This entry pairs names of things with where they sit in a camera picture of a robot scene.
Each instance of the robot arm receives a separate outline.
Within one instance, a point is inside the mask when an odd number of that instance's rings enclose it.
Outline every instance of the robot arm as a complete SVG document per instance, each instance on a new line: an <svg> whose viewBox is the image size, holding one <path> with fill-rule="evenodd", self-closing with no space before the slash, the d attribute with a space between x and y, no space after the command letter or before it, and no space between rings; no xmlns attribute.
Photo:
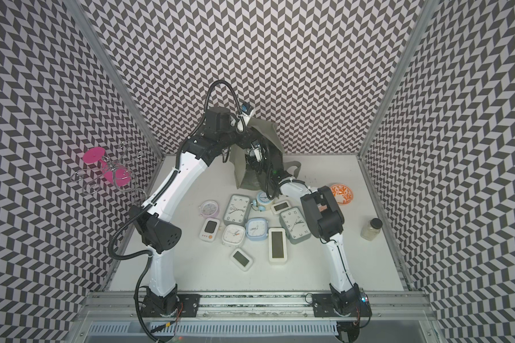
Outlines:
<svg viewBox="0 0 515 343"><path fill-rule="evenodd" d="M328 187L309 188L294 180L284 171L281 153L269 144L254 128L246 128L245 116L237 121L227 109L213 108L205 113L202 127L185 140L179 152L178 167L166 177L159 189L146 200L142 208L132 208L130 214L152 252L151 281L147 296L155 312L166 315L177 306L177 285L173 276L174 247L181 237L181 229L170 223L173 213L192 183L214 160L233 144L247 151L247 168L256 171L266 192L301 199L304 216L311 233L323 243L330 270L330 290L338 313L347 314L360 298L358 285L352 277L343 248L344 218Z"/></svg>

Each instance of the red wire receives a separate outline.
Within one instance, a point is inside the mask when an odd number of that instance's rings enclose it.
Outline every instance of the red wire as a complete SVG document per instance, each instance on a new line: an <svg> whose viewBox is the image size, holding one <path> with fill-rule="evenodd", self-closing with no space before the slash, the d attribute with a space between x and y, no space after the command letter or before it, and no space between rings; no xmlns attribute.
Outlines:
<svg viewBox="0 0 515 343"><path fill-rule="evenodd" d="M178 310L178 312L177 312L177 316L176 316L176 326L174 326L174 327L173 327L173 335L174 335L174 336L176 335L177 323L178 323L178 320L179 320L179 316L181 315L181 312L183 312L183 303L181 303L181 310Z"/></svg>

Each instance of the digital display screen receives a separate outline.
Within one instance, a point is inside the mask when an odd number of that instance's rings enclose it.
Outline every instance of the digital display screen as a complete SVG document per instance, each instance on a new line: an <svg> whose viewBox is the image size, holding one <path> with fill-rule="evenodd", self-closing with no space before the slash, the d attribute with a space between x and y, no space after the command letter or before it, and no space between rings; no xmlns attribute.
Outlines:
<svg viewBox="0 0 515 343"><path fill-rule="evenodd" d="M206 224L206 228L204 229L204 232L206 232L206 233L213 233L216 230L216 225L217 225L216 222L209 221Z"/></svg>
<svg viewBox="0 0 515 343"><path fill-rule="evenodd" d="M280 210L285 209L285 208L287 208L287 207L288 207L288 202L285 202L285 203L283 203L283 204L280 204L280 205L278 205L278 206L275 206L275 211L280 211Z"/></svg>
<svg viewBox="0 0 515 343"><path fill-rule="evenodd" d="M284 258L282 235L284 235L284 232L271 232L271 249L273 250L273 258Z"/></svg>
<svg viewBox="0 0 515 343"><path fill-rule="evenodd" d="M237 251L233 255L234 259L238 261L238 263L242 264L243 267L246 267L248 262L250 262L244 255L240 253L240 251Z"/></svg>

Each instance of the orange patterned plate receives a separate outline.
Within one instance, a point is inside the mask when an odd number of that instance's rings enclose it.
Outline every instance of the orange patterned plate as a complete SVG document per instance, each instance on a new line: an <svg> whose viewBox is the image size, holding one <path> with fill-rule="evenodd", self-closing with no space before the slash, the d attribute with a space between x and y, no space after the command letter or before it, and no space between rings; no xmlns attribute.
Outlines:
<svg viewBox="0 0 515 343"><path fill-rule="evenodd" d="M344 184L336 183L330 186L336 202L340 205L347 205L353 200L353 191Z"/></svg>

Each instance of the black and white pattern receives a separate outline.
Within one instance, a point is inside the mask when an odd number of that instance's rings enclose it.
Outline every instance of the black and white pattern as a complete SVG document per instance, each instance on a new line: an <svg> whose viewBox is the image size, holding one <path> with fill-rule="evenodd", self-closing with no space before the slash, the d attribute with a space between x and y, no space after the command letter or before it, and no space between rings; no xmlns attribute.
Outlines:
<svg viewBox="0 0 515 343"><path fill-rule="evenodd" d="M110 265L133 199L69 182L83 152L121 141L158 159L59 0L0 0L0 342L59 341Z"/></svg>
<svg viewBox="0 0 515 343"><path fill-rule="evenodd" d="M515 0L441 1L366 156L451 342L515 342Z"/></svg>
<svg viewBox="0 0 515 343"><path fill-rule="evenodd" d="M165 153L233 83L290 153L358 152L423 0L82 0ZM213 105L230 106L225 89Z"/></svg>

